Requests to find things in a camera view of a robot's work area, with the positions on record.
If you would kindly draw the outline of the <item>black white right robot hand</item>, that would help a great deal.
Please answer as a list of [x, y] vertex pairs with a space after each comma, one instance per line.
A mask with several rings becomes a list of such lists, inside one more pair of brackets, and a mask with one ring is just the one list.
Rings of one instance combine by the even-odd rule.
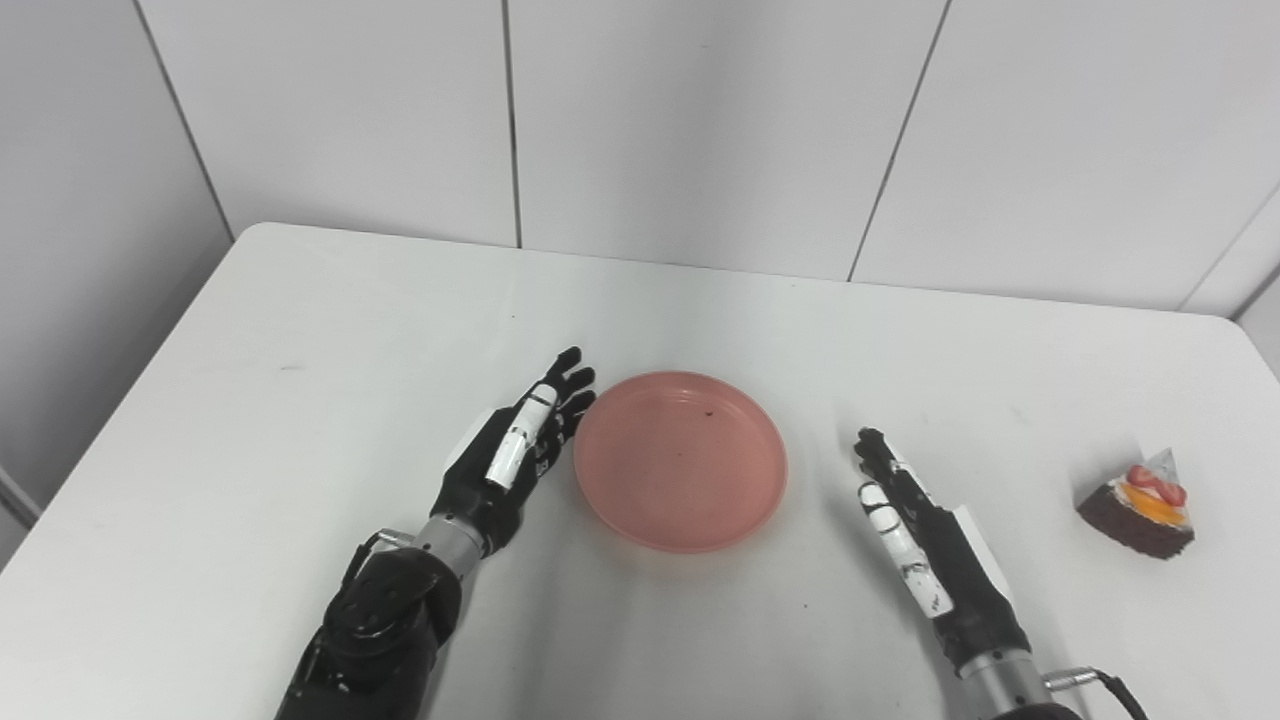
[[984, 653], [1030, 651], [966, 510], [937, 503], [882, 430], [863, 427], [854, 452], [861, 510], [954, 670]]

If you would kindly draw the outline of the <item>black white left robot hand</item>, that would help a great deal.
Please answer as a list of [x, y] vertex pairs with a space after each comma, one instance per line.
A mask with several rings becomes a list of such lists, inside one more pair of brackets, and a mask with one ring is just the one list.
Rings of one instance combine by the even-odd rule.
[[513, 404], [484, 414], [447, 466], [431, 515], [471, 528], [483, 557], [509, 544], [538, 482], [595, 402], [595, 378], [572, 346]]

